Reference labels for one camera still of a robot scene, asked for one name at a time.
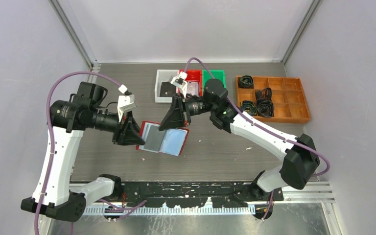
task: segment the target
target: wood grain surface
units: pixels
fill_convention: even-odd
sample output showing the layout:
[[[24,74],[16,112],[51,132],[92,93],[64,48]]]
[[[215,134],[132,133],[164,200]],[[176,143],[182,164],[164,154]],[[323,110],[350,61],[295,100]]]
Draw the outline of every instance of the wood grain surface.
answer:
[[[235,76],[285,77],[280,63],[211,63],[211,70],[224,70],[229,97],[235,100]],[[134,117],[161,122],[169,103],[155,103],[156,70],[183,69],[184,64],[103,64],[100,73],[124,83],[135,94]],[[201,69],[195,63],[189,69]],[[119,91],[113,84],[98,79],[109,93],[104,105],[117,101]],[[283,132],[302,134],[300,124],[268,123]],[[84,133],[75,161],[73,181],[91,181],[102,173],[117,175],[125,181],[229,181],[253,180],[262,170],[278,166],[280,161],[251,141],[218,130],[208,114],[192,118],[190,132],[181,156],[136,150],[135,146],[112,144],[112,134],[93,129]]]

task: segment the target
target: black cable bundle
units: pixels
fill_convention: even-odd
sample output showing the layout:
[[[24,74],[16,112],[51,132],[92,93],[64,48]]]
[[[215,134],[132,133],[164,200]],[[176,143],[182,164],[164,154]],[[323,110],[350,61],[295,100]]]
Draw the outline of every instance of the black cable bundle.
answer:
[[[265,88],[256,92],[256,112],[259,116],[271,118],[275,114],[275,106],[272,102],[272,89]]]
[[[248,89],[254,88],[253,78],[249,75],[242,76],[241,78],[238,79],[238,87],[248,88]]]
[[[241,103],[241,106],[240,108],[243,110],[243,111],[246,111],[249,115],[251,116],[256,116],[257,115],[257,108],[256,108],[256,105],[254,102],[252,101],[249,101],[249,100],[244,100],[242,103]]]

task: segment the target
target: orange tray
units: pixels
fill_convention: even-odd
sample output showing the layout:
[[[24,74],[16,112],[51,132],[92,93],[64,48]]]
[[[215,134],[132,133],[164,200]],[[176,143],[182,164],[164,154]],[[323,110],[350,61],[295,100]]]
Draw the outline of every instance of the orange tray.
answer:
[[[301,80],[295,77],[255,77],[253,76],[253,85],[251,89],[238,87],[238,80],[235,79],[235,90],[237,92],[237,105],[241,102],[250,100],[256,102],[256,91],[266,87],[272,89],[272,101],[275,106],[274,117],[254,116],[262,122],[280,122],[280,123],[301,123],[310,121],[309,109],[305,98],[304,89]]]

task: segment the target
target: robotic arm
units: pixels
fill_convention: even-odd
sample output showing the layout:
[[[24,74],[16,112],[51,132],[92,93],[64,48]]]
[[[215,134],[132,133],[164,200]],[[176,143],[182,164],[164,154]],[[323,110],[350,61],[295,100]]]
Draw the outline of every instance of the robotic arm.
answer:
[[[117,113],[100,104],[107,95],[107,89],[93,83],[82,82],[77,94],[71,94],[69,101],[58,100],[51,105],[50,115],[55,142],[54,159],[47,185],[47,192],[40,214],[47,217],[75,222],[87,205],[106,198],[119,199],[123,188],[117,176],[102,174],[96,180],[78,188],[69,188],[80,140],[86,128],[113,133],[112,142],[118,145],[145,144],[139,136],[139,126],[133,119],[134,95],[125,92],[117,102]],[[21,209],[34,213],[46,175],[50,156],[50,139],[38,185],[32,194],[22,200]]]
[[[173,84],[179,87],[183,85],[183,81]],[[287,185],[296,189],[303,189],[318,167],[320,163],[319,157],[308,150],[282,141],[269,132],[251,125],[227,101],[227,95],[227,89],[217,79],[210,79],[206,82],[203,96],[198,97],[187,94],[185,98],[182,93],[174,95],[171,107],[162,120],[159,130],[189,126],[191,116],[210,112],[210,120],[215,127],[253,141],[282,161],[282,165],[272,170],[261,172],[253,181],[252,194],[257,199],[262,199],[272,190]],[[312,138],[305,134],[300,137],[290,135],[254,119],[246,112],[243,112],[243,114],[268,131],[285,137],[286,140],[296,140],[315,149]]]

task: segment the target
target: white wall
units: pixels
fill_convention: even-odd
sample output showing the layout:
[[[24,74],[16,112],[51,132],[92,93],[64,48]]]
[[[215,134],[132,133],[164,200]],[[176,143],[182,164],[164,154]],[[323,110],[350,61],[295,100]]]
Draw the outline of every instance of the white wall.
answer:
[[[290,61],[349,235],[376,234],[376,1],[323,1]]]
[[[64,0],[99,62],[280,61],[311,0]]]
[[[47,0],[0,1],[0,235],[31,234],[32,195],[45,157],[45,102],[56,79],[87,70]],[[60,85],[68,98],[84,77]]]

